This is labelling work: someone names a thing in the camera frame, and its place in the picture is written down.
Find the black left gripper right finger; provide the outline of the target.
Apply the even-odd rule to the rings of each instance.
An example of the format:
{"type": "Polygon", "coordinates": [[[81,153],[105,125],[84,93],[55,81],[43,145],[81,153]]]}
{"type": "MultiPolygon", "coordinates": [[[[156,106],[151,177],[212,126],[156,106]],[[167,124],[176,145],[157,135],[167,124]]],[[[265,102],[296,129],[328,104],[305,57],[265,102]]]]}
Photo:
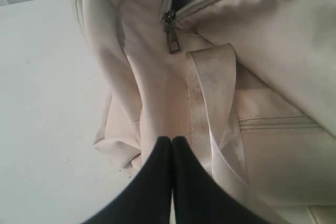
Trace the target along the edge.
{"type": "Polygon", "coordinates": [[[224,192],[201,166],[186,138],[172,140],[176,223],[267,223],[224,192]]]}

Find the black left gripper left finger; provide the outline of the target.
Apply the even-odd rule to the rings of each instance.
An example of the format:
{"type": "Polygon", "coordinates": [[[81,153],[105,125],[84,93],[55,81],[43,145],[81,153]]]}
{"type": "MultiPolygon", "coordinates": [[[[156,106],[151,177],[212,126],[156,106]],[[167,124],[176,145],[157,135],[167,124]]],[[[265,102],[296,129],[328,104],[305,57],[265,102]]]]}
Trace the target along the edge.
{"type": "Polygon", "coordinates": [[[134,179],[85,223],[169,223],[171,198],[172,144],[161,136],[134,179]]]}

